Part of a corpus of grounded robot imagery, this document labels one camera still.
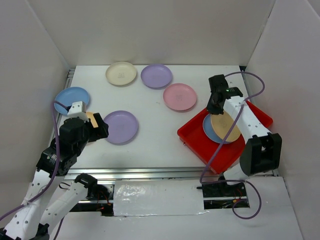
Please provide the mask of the purple plate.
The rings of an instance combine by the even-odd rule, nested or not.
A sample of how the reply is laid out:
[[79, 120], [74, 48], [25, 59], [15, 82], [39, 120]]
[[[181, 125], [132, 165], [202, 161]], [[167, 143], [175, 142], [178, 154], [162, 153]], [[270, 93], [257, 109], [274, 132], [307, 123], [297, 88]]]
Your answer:
[[113, 111], [103, 121], [108, 125], [106, 140], [111, 144], [124, 145], [130, 142], [139, 130], [137, 118], [129, 111]]
[[171, 70], [163, 64], [151, 64], [140, 73], [142, 82], [149, 88], [162, 89], [173, 80]]

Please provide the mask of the orange plate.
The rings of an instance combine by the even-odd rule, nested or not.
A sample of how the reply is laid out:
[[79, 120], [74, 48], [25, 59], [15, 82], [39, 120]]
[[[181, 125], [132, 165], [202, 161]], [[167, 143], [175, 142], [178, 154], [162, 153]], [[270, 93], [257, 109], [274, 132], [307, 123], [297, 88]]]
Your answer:
[[[231, 126], [233, 125], [234, 120], [228, 113], [224, 111], [223, 114], [210, 114], [210, 123], [215, 134], [223, 140], [227, 135], [228, 131], [230, 130]], [[228, 143], [233, 143], [240, 136], [241, 132], [239, 128], [235, 125], [225, 141]]]
[[96, 119], [95, 119], [95, 117], [94, 117], [94, 113], [87, 111], [87, 112], [86, 112], [86, 116], [87, 116], [87, 118], [90, 120], [93, 128], [97, 128], [97, 127], [98, 127], [98, 123], [97, 123], [97, 121], [96, 121]]

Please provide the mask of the blue plate with bear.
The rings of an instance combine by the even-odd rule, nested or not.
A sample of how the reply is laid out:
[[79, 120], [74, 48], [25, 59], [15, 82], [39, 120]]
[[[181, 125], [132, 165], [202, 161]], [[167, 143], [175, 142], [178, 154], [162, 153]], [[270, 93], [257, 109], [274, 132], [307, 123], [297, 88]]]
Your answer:
[[223, 142], [223, 139], [221, 139], [216, 132], [214, 131], [212, 124], [211, 124], [211, 115], [207, 114], [204, 117], [204, 120], [202, 122], [202, 129], [205, 133], [205, 135], [213, 142], [217, 144], [221, 144]]

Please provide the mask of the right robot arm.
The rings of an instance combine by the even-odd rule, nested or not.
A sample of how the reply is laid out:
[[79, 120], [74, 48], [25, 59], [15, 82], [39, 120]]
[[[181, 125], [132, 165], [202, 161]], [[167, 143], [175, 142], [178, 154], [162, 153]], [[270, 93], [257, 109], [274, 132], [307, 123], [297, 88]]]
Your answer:
[[247, 103], [249, 98], [238, 87], [230, 87], [225, 75], [214, 75], [208, 81], [210, 98], [206, 109], [213, 132], [223, 143], [233, 143], [239, 137], [244, 140], [238, 164], [221, 173], [218, 179], [219, 193], [229, 196], [235, 185], [279, 167], [282, 138], [260, 122]]

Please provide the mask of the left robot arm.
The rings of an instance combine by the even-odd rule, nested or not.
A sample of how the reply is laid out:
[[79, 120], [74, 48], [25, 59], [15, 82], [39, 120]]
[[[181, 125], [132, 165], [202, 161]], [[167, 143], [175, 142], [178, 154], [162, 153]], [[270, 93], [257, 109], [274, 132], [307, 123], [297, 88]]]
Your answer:
[[34, 178], [21, 205], [9, 211], [11, 221], [0, 230], [2, 240], [48, 240], [52, 231], [62, 225], [64, 217], [81, 200], [92, 200], [107, 188], [93, 176], [79, 174], [70, 187], [53, 203], [50, 200], [77, 161], [87, 143], [108, 137], [108, 125], [99, 113], [93, 114], [97, 127], [90, 120], [68, 118], [55, 128], [55, 138], [36, 165]]

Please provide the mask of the red plastic bin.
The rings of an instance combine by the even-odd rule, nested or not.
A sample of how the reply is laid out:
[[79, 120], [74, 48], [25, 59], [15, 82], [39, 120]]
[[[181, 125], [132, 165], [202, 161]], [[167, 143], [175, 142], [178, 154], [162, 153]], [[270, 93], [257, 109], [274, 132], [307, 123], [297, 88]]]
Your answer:
[[[219, 144], [210, 140], [203, 130], [203, 121], [209, 112], [204, 108], [177, 130], [180, 140], [204, 163], [207, 164]], [[235, 142], [224, 144], [209, 169], [220, 174], [226, 171], [240, 156], [245, 148], [241, 136]]]

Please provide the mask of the blue plate at left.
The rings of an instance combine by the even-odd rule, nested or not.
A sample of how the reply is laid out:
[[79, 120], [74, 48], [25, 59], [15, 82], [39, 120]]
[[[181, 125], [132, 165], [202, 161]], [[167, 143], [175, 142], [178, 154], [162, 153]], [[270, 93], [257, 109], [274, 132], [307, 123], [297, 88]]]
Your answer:
[[86, 106], [90, 103], [89, 93], [81, 87], [69, 87], [57, 94], [55, 101], [63, 104], [66, 107], [72, 105], [72, 103], [82, 101]]

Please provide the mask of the pink plate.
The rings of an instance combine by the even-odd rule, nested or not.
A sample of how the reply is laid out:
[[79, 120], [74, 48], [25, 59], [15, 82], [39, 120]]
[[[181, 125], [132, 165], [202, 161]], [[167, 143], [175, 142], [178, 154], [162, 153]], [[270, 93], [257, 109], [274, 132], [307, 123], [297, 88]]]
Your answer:
[[174, 83], [163, 92], [163, 100], [167, 107], [174, 111], [186, 111], [197, 102], [195, 90], [184, 83]]

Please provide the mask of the cream plate at back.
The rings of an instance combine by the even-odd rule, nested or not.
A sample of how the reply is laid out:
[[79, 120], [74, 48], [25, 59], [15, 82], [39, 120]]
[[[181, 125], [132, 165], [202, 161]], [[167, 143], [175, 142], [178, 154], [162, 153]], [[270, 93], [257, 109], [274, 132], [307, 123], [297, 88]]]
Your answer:
[[135, 80], [137, 76], [137, 69], [129, 62], [120, 61], [110, 65], [105, 77], [107, 81], [118, 87], [129, 85]]

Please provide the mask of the white tape patch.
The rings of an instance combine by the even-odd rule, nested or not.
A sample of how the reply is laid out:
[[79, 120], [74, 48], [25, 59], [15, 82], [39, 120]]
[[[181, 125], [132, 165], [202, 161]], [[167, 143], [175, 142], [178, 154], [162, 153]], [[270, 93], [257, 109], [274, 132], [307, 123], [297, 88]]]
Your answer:
[[117, 217], [190, 216], [205, 212], [198, 180], [117, 181], [113, 214]]

